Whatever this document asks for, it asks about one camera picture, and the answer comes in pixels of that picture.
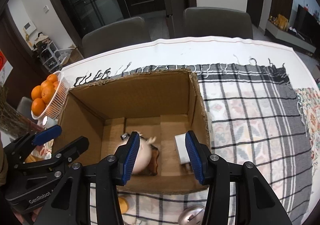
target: dried plant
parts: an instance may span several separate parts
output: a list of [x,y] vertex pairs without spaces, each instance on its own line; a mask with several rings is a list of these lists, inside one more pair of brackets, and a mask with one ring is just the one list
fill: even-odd
[[8,89],[0,85],[0,129],[18,138],[28,132],[41,131],[42,128],[18,113],[7,103]]

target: metal screw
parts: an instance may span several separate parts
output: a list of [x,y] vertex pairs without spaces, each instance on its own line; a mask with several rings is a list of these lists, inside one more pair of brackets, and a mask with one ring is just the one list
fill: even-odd
[[60,171],[56,171],[56,172],[54,173],[54,176],[57,177],[57,178],[60,177],[60,176],[61,176],[61,172],[60,172]]
[[79,162],[75,162],[75,163],[72,165],[72,168],[76,170],[76,169],[79,169],[80,166],[81,166],[81,164],[80,164]]
[[211,159],[212,161],[217,161],[217,160],[219,160],[219,156],[216,155],[216,154],[212,154],[212,155],[210,155],[210,159]]
[[252,162],[245,162],[245,166],[248,168],[253,168],[254,164]]
[[124,134],[122,134],[120,137],[121,137],[121,140],[124,140],[124,139],[126,139],[126,138],[129,138],[130,135],[129,135],[129,133],[124,133]]
[[116,159],[116,156],[114,156],[113,154],[110,154],[109,156],[107,156],[107,161],[112,162]]

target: cardboard flap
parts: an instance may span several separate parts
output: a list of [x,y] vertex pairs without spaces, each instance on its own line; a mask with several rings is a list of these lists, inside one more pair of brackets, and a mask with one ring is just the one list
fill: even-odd
[[189,90],[188,72],[168,71],[129,75],[80,86],[70,92],[108,119],[187,114],[186,90]]

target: red poster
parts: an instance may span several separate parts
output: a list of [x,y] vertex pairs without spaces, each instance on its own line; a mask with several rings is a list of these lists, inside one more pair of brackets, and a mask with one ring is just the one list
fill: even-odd
[[0,70],[2,70],[6,62],[7,62],[7,59],[5,58],[2,51],[0,50]]

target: television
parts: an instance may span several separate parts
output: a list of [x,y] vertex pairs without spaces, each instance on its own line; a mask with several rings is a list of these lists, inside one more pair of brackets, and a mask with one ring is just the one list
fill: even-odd
[[309,40],[314,46],[320,48],[320,25],[316,18],[301,5],[298,6],[297,16],[293,27],[303,37],[306,37],[306,41]]

